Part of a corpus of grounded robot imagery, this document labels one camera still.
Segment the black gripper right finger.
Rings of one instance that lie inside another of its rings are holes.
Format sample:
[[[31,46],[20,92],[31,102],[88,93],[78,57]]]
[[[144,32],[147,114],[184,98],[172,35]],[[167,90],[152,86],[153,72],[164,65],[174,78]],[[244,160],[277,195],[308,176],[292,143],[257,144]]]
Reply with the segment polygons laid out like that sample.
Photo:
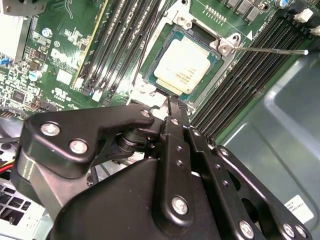
[[[207,144],[191,126],[188,107],[178,115],[191,147],[191,162],[200,174],[222,240],[311,240],[297,217],[227,148]]]

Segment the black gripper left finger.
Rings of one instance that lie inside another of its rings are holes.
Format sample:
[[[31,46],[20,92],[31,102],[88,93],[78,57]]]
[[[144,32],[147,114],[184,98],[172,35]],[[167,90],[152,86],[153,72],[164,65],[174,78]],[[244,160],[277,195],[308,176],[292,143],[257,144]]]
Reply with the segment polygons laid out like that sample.
[[[144,152],[159,158],[161,203],[174,191],[173,176],[189,179],[189,121],[184,105],[167,100],[168,115],[156,117],[143,104],[37,113],[22,127],[11,180],[55,220],[87,188],[89,170],[104,162]]]

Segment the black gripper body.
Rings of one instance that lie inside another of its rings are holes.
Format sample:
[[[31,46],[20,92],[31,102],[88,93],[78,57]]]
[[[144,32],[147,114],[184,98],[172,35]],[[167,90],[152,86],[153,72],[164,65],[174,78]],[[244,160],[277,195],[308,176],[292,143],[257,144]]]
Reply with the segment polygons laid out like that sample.
[[[192,175],[195,220],[179,235],[160,230],[152,217],[158,162],[136,162],[73,197],[60,211],[51,240],[230,240],[221,232],[203,181]]]

